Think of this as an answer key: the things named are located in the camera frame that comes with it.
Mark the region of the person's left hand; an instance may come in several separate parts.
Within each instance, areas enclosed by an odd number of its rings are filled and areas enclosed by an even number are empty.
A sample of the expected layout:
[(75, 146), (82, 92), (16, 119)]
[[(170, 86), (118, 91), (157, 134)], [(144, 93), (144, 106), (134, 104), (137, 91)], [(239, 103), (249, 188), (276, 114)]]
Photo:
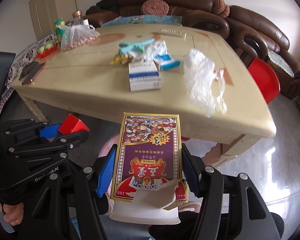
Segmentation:
[(4, 212), (4, 221), (11, 224), (11, 226), (19, 225), (24, 217), (23, 203), (17, 205), (7, 205), (0, 203), (0, 212)]

